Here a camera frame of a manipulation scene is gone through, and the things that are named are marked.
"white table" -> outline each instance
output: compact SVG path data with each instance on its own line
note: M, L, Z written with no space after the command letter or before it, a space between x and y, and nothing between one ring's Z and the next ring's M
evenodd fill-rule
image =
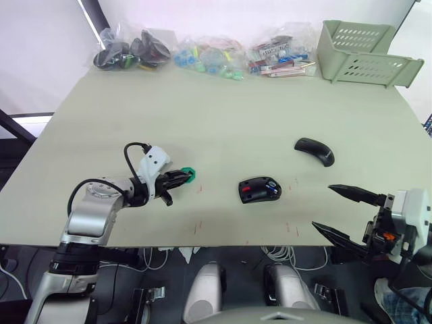
M295 151L301 137L329 145L334 165ZM58 245L74 186L130 177L122 149L131 141L164 148L171 169L193 167L197 177L171 191L171 207L158 199L120 211L112 246L328 244L311 221L360 242L377 208L327 185L432 192L432 142L395 88L308 77L235 82L174 67L92 70L0 192L0 243ZM131 153L138 166L142 153ZM275 178L281 198L243 205L238 182L255 176Z

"plastic storage basket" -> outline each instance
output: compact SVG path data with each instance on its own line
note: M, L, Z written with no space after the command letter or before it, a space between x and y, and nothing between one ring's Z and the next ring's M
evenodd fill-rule
M389 25L325 20L317 48L324 79L408 88L424 61L387 55L395 33Z

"black computer mouse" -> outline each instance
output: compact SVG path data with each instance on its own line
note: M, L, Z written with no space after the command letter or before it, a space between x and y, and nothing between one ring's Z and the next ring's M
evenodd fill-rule
M270 177L253 178L238 184L238 194L244 204L277 200L281 193L281 186Z
M297 141L294 149L316 156L325 167L329 167L335 163L335 156L331 149L317 140L311 140L306 137L301 138Z

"plastic bag of blue items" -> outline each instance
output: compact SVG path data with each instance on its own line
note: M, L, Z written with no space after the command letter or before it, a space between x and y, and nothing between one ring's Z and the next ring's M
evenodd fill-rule
M230 38L187 38L178 45L174 62L181 68L232 80L243 80L246 56L242 45Z
M251 74L280 78L313 76L312 59L317 37L309 23L290 22L268 32L249 48L248 70Z
M153 71L171 58L168 48L148 30L142 30L140 38L134 38L130 45L120 34L119 28L101 32L100 51L93 59L94 66L105 71L135 66Z

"dark floor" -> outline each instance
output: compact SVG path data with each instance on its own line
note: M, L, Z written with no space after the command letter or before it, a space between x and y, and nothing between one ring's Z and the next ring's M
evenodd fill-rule
M18 266L13 274L25 285L26 270L34 253L37 252L31 262L28 272L28 287L35 293L38 282L47 269L53 253L51 251L32 247L13 246L8 250L7 258L17 259ZM322 265L325 259L323 249L318 247L295 248L297 265L299 267L317 267ZM152 265L161 264L165 254L156 252ZM227 271L227 291L223 295L223 309L243 306L264 306L262 276L263 267L273 263L261 251L259 247L238 248L202 248L192 256L189 265L183 256L175 250L169 253L169 258L164 268L158 271L137 273L135 271L119 268L115 285L115 302L113 308L98 318L98 323L112 323L124 320L129 311L130 298L134 288L166 287L166 298L157 300L152 305L151 324L180 324L184 303L187 294L199 269L211 261L217 261ZM106 267L100 270L100 277L94 297L99 301L99 312L105 312L110 305L114 273L116 267ZM392 275L394 267L388 262L375 263L368 267L358 261L343 265L328 265L318 271L301 271L303 280L309 288L313 288L316 282L333 288L341 288L345 291L348 303L349 315L365 323L372 321L361 311L360 303L374 304L373 279L384 275ZM407 286L430 286L430 281L425 281L416 269L409 269L412 275L406 277L411 282ZM4 275L0 275L0 294L6 286ZM0 299L22 299L17 285L9 280L9 288ZM324 311L331 311L328 304L319 300Z

